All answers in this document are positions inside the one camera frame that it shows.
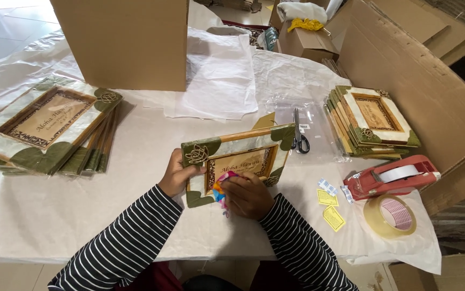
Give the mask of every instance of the hand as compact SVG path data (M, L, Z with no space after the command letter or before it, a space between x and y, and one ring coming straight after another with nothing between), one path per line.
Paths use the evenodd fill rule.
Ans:
M239 175L240 177L231 177L221 184L225 193L225 204L236 215L260 220L274 206L274 198L255 174L245 172Z
M205 172L206 168L204 167L189 166L182 168L182 150L174 149L171 153L166 173L164 173L164 177L158 185L166 195L173 198L182 193L186 187L186 180Z

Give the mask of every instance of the stack of photo frames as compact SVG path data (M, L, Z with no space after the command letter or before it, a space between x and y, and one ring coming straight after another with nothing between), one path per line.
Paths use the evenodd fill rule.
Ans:
M325 110L338 143L350 156L398 160L420 147L418 137L383 90L336 86Z
M3 175L107 171L123 96L51 75L0 110Z

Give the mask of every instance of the black and white striped shirt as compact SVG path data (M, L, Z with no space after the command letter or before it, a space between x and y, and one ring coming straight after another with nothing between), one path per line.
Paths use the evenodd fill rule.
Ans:
M81 248L49 282L49 290L129 285L156 258L181 213L156 185ZM260 223L278 260L306 290L358 290L331 248L282 194Z

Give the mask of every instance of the tape dispenser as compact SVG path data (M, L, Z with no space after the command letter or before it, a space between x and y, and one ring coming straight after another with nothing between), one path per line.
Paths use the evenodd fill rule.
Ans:
M409 194L440 178L441 174L426 156L414 155L365 169L344 180L344 185L351 191L354 200L362 200L383 194Z

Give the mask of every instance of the packing tape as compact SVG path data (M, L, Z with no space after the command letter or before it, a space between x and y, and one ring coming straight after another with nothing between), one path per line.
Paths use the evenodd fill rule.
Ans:
M382 182L389 183L410 176L415 176L417 174L419 174L419 172L416 169L416 167L414 167L414 165L406 165L386 171L384 173L379 174L378 176L380 177L380 180L382 180Z
M400 198L384 194L368 200L364 218L371 229L382 238L394 239L416 230L416 217Z

